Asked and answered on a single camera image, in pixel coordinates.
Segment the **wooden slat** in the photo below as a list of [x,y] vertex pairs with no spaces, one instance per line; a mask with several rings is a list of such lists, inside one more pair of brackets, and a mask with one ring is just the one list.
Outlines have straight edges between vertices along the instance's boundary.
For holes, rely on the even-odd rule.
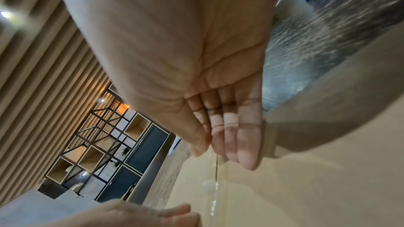
[[0,19],[1,206],[43,181],[97,100],[114,98],[102,95],[109,79],[62,0],[0,0],[0,9],[16,17]]

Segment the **recessed light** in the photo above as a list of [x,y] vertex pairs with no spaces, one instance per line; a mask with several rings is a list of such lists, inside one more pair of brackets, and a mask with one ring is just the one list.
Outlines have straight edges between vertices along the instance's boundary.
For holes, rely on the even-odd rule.
[[11,19],[11,17],[13,16],[13,14],[9,11],[0,11],[0,15],[3,16],[6,19]]

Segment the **hand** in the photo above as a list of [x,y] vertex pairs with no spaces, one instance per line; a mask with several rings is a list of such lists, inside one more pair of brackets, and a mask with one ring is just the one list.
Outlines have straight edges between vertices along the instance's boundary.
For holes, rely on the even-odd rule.
[[120,94],[189,143],[247,169],[276,0],[64,0]]
[[158,211],[122,200],[111,200],[45,227],[197,227],[199,214],[190,211],[189,204]]

